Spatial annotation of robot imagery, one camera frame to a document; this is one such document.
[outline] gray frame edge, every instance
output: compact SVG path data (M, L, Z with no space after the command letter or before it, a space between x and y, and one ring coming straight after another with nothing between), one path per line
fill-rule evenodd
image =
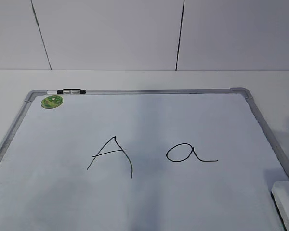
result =
M257 107L254 98L250 91L246 88L230 88L234 93L239 93L244 96L246 102L250 106L252 113L254 114L256 120L258 121L262 131L264 132L267 140L269 141L273 151L275 152L280 164L282 165L285 173L289 178L289 159L286 156L284 150L279 145L275 135L273 134L272 130L270 129L269 125L265 121L263 115L261 114L259 108Z
M12 123L10 129L5 135L3 141L0 144L0 162L8 149L15 133L17 132L23 118L26 115L32 101L40 95L46 95L47 90L32 90L25 98L25 102L20 109L17 117ZM187 90L87 90L88 95L103 95L103 94L241 94L246 102L248 103L252 113L257 119L262 131L264 132L267 140L269 141L273 151L275 152L278 160L280 161L285 173L289 178L289 159L280 147L277 139L275 138L273 132L271 131L269 125L266 123L263 115L261 114L259 108L257 107L252 94L246 88L229 88L229 89L187 89Z
M11 141L13 140L21 122L23 121L29 107L31 106L32 101L35 97L39 95L46 95L47 90L32 90L28 93L26 98L24 99L24 103L20 108L17 116L15 117L14 121L12 122L11 126L9 127L6 135L4 136L2 142L0 143L0 162L3 159L7 149L10 146Z

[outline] label sticker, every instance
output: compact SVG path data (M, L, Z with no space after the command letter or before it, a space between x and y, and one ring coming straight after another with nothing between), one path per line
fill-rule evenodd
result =
M63 98L59 95L48 96L40 103L43 108L53 109L60 106L63 103Z

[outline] whiteboard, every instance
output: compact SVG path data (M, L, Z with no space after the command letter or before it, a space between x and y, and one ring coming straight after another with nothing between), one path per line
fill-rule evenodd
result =
M288 178L242 95L45 97L0 163L0 231L283 230Z

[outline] table surface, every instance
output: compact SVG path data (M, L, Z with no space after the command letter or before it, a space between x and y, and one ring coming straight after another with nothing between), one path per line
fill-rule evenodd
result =
M0 70L0 142L31 90L245 87L289 158L289 71Z

